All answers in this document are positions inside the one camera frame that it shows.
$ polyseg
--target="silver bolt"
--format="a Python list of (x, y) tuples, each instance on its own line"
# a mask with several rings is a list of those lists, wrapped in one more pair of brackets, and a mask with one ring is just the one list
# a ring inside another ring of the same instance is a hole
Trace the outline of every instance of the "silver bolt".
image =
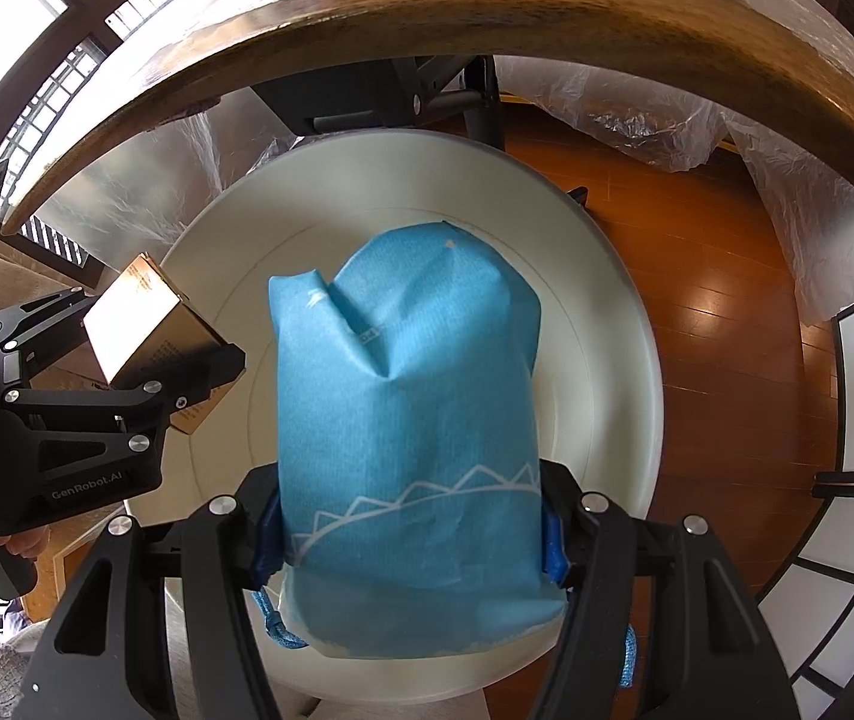
[(127, 442), (127, 446), (129, 446), (134, 452), (145, 452), (147, 449), (150, 449), (150, 439), (147, 439), (146, 436), (137, 433), (137, 435), (130, 437), (130, 440)]
[(119, 517), (114, 517), (107, 525), (107, 530), (111, 536), (123, 536), (125, 533), (130, 533), (133, 527), (132, 517), (127, 517), (126, 514), (121, 514)]
[(610, 508), (610, 501), (607, 500), (606, 495), (601, 495), (601, 493), (584, 493), (583, 497), (580, 498), (580, 506), (583, 507), (584, 512), (603, 514), (606, 509)]
[(683, 529), (691, 536), (703, 536), (710, 530), (710, 526), (699, 514), (688, 514), (683, 518)]
[(223, 517), (224, 514), (230, 514), (236, 509), (236, 498), (233, 495), (218, 495), (209, 503), (208, 509), (210, 514)]

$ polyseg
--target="wooden table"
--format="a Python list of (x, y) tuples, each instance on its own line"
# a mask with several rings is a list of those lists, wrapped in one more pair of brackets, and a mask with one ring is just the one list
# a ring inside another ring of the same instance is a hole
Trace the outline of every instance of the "wooden table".
[(854, 185), (854, 76), (741, 0), (210, 0), (167, 26), (170, 45), (150, 55), (135, 34), (75, 98), (20, 180), (5, 232), (114, 146), (219, 95), (432, 53), (542, 56), (661, 81), (766, 124)]

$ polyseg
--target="wooden floor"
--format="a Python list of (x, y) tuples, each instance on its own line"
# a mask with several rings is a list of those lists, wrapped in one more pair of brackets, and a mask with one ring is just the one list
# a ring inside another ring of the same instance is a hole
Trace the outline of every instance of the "wooden floor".
[[(747, 169), (718, 151), (692, 172), (660, 172), (532, 106), (507, 108), (507, 151), (565, 191), (588, 188), (654, 326), (665, 435), (649, 517), (703, 514), (759, 591), (817, 509), (814, 471), (833, 467), (837, 380), (829, 327), (801, 327)], [(642, 651), (648, 598), (638, 583)], [(491, 718), (526, 718), (546, 665), (487, 688)], [(621, 691), (614, 717), (634, 716), (636, 694)]]

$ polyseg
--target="box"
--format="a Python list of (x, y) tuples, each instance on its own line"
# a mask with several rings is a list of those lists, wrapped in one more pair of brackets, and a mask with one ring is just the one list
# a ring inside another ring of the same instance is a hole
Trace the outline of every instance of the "box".
[[(84, 327), (103, 375), (118, 388), (140, 386), (171, 362), (227, 343), (147, 254), (137, 256), (100, 295)], [(170, 424), (192, 433), (231, 386), (218, 386), (203, 403), (171, 413)]]

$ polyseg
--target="blue fabric bag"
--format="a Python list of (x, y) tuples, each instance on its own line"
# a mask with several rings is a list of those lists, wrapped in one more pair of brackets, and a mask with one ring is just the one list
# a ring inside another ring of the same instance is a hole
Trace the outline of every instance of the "blue fabric bag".
[(273, 277), (286, 626), (330, 656), (476, 652), (543, 626), (534, 290), (448, 223)]

